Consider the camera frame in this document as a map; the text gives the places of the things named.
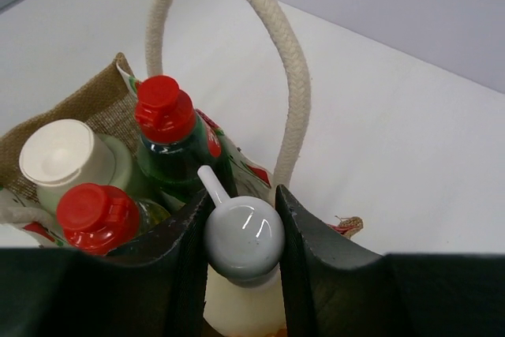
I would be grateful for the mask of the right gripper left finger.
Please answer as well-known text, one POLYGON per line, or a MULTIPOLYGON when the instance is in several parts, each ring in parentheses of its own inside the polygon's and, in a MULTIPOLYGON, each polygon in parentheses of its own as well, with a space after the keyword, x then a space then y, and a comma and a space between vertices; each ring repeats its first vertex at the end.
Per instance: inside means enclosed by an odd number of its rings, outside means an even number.
POLYGON ((175 215, 111 251, 1 251, 4 336, 199 336, 208 263, 199 192, 175 215))

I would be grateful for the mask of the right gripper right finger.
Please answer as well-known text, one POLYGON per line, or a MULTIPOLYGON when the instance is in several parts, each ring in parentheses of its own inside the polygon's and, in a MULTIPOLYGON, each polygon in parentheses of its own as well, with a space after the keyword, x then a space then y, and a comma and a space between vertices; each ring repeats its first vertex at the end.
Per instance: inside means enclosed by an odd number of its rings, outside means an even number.
POLYGON ((374 253, 332 230, 284 186, 280 261, 290 336, 501 336, 499 254, 374 253))

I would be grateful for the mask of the yellow dish soap bottle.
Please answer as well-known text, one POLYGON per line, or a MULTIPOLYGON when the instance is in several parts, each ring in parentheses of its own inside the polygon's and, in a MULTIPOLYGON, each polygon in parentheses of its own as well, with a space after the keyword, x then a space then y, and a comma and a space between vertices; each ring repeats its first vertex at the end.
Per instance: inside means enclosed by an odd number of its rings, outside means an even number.
POLYGON ((147 233, 170 212, 149 199, 131 197, 112 185, 84 183, 67 191, 56 208, 66 241, 92 255, 111 250, 147 233))

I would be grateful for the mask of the cream pump soap bottle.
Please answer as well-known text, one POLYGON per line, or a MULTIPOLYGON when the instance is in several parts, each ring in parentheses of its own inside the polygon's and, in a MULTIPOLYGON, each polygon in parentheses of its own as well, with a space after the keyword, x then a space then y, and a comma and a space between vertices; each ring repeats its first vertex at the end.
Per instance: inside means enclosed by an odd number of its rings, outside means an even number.
POLYGON ((197 173, 215 205, 204 226, 209 263, 204 319, 224 336, 276 335, 286 326, 282 220, 260 198, 231 197, 209 166, 197 173))

